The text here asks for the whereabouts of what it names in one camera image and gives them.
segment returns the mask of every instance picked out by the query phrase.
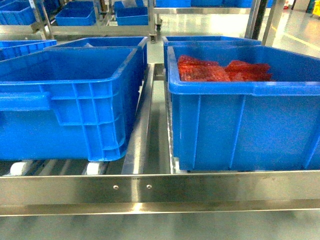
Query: blue plastic crate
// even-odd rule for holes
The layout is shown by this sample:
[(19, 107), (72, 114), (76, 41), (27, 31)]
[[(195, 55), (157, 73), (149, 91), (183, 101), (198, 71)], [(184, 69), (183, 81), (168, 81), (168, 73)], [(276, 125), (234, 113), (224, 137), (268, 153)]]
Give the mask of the blue plastic crate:
[(143, 71), (137, 50), (47, 48), (0, 62), (0, 160), (123, 157)]
[[(143, 0), (136, 0), (136, 6), (137, 7), (144, 7), (144, 1)], [(118, 9), (124, 9), (125, 6), (123, 5), (122, 1), (115, 1), (114, 2), (114, 11), (116, 12)]]
[(5, 60), (5, 55), (2, 51), (2, 49), (0, 49), (0, 61)]
[(15, 0), (2, 0), (0, 1), (0, 7), (7, 5), (7, 4), (11, 4), (13, 3)]
[(93, 1), (70, 1), (64, 7), (64, 9), (94, 9)]
[(56, 44), (57, 40), (0, 41), (2, 60), (35, 53)]
[(115, 19), (119, 26), (148, 25), (148, 8), (121, 8), (116, 11)]
[(35, 21), (33, 10), (26, 1), (14, 1), (0, 7), (2, 25), (30, 25)]
[(158, 8), (190, 8), (191, 0), (156, 0)]
[(147, 41), (145, 36), (125, 37), (87, 37), (52, 46), (52, 48), (101, 48), (101, 47), (138, 47), (143, 52), (143, 66), (147, 67)]
[[(273, 0), (268, 0), (268, 3), (266, 5), (267, 8), (272, 7)], [(252, 0), (235, 0), (235, 7), (238, 8), (251, 8)]]
[(201, 47), (201, 46), (254, 46), (261, 41), (231, 36), (165, 36), (163, 39), (164, 67), (167, 66), (167, 49), (169, 46)]
[[(182, 82), (177, 60), (268, 63), (274, 82)], [(319, 170), (320, 59), (265, 46), (168, 48), (182, 170)]]
[(96, 24), (95, 10), (91, 8), (66, 8), (55, 16), (58, 26), (92, 26)]
[(223, 0), (191, 0), (192, 7), (219, 7)]

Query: floor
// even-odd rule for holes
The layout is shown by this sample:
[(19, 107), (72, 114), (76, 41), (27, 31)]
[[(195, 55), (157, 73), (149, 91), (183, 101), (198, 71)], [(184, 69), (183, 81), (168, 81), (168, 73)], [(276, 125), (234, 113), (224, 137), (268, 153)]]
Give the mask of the floor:
[[(163, 15), (162, 36), (243, 37), (247, 15)], [(285, 11), (274, 47), (320, 58), (320, 20)], [(148, 46), (150, 63), (163, 62), (161, 38)], [(154, 83), (151, 141), (163, 146), (163, 83)], [(153, 157), (164, 153), (152, 149)], [(160, 173), (166, 170), (156, 166)], [(0, 217), (0, 240), (318, 240), (320, 211)]]

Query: white roller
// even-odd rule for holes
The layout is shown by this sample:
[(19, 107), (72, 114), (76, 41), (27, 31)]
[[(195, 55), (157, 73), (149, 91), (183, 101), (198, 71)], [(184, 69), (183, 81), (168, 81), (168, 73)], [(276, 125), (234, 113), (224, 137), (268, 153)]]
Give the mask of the white roller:
[(31, 167), (33, 161), (19, 161), (12, 164), (10, 168), (11, 176), (23, 176)]
[(102, 167), (104, 165), (104, 162), (89, 162), (86, 166), (86, 175), (99, 175)]

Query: yellow floor line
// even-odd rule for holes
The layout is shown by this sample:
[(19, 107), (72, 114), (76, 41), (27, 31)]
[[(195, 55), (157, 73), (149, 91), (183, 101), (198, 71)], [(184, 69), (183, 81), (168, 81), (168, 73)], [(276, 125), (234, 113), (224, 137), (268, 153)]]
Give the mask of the yellow floor line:
[(316, 45), (313, 45), (313, 44), (311, 44), (310, 42), (303, 41), (303, 40), (301, 40), (301, 39), (299, 39), (299, 38), (297, 38), (297, 37), (295, 37), (295, 36), (292, 36), (292, 35), (290, 35), (290, 34), (288, 34), (288, 33), (285, 33), (285, 32), (282, 32), (282, 33), (280, 33), (280, 34), (282, 34), (282, 35), (284, 35), (284, 36), (286, 36), (286, 37), (288, 37), (288, 38), (290, 38), (290, 39), (292, 39), (292, 40), (295, 40), (295, 41), (297, 41), (297, 42), (299, 42), (299, 43), (302, 43), (302, 44), (304, 44), (304, 45), (306, 45), (306, 46), (308, 46), (308, 47), (310, 47), (310, 48), (312, 48), (312, 49), (315, 49), (315, 50), (317, 50), (317, 51), (320, 51), (320, 47), (318, 47), (318, 46), (316, 46)]

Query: metal rack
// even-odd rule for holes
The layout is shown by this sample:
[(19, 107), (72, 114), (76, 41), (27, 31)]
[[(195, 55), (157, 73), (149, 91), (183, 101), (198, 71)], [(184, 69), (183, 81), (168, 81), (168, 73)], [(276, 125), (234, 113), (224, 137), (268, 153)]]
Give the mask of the metal rack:
[(249, 14), (245, 37), (258, 39), (265, 13), (269, 12), (267, 26), (264, 32), (262, 43), (272, 46), (276, 36), (277, 27), (280, 22), (285, 0), (274, 0), (271, 10), (266, 10), (267, 0), (253, 0), (251, 8), (238, 7), (188, 7), (188, 8), (159, 8), (155, 7), (154, 0), (148, 0), (148, 25), (139, 26), (117, 26), (112, 25), (115, 20), (111, 0), (108, 1), (108, 11), (105, 12), (102, 20), (96, 12), (97, 24), (93, 26), (57, 26), (54, 16), (48, 16), (43, 2), (41, 8), (45, 20), (42, 21), (39, 15), (37, 4), (29, 0), (36, 16), (36, 22), (30, 26), (1, 25), (0, 33), (5, 34), (34, 34), (41, 32), (43, 39), (53, 39), (54, 36), (70, 35), (101, 35), (101, 36), (150, 36), (151, 42), (156, 42), (157, 31), (161, 30), (162, 21), (160, 14)]
[[(0, 177), (0, 216), (156, 214), (320, 209), (320, 171), (185, 172), (172, 155), (171, 100), (162, 64), (149, 64), (127, 155), (86, 175), (86, 160), (34, 161)], [(163, 81), (167, 174), (144, 174), (154, 81)], [(11, 162), (0, 162), (5, 174)]]

